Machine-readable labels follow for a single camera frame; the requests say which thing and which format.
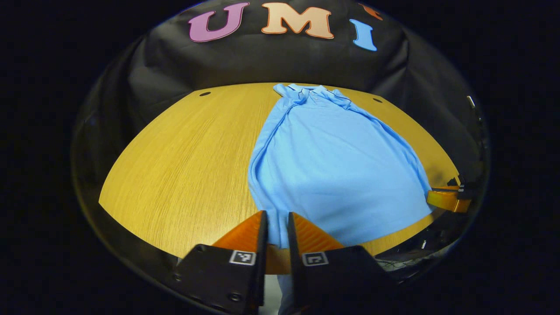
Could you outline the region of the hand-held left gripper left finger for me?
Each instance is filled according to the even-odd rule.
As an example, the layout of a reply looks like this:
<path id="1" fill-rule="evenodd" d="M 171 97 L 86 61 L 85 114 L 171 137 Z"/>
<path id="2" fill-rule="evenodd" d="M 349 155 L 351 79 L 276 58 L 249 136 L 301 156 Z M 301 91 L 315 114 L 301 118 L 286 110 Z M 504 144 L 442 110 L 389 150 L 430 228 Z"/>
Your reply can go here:
<path id="1" fill-rule="evenodd" d="M 256 314 L 264 305 L 268 217 L 259 211 L 173 269 L 173 291 L 214 314 Z"/>

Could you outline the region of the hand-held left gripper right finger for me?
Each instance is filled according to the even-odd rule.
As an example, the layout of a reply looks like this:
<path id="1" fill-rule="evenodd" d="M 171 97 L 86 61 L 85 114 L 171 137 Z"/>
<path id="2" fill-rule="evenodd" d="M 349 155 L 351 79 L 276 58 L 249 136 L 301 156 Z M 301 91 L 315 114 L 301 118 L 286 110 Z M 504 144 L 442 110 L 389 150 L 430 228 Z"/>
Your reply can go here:
<path id="1" fill-rule="evenodd" d="M 295 313 L 374 313 L 394 297 L 394 279 L 364 247 L 345 247 L 297 213 L 287 231 Z"/>

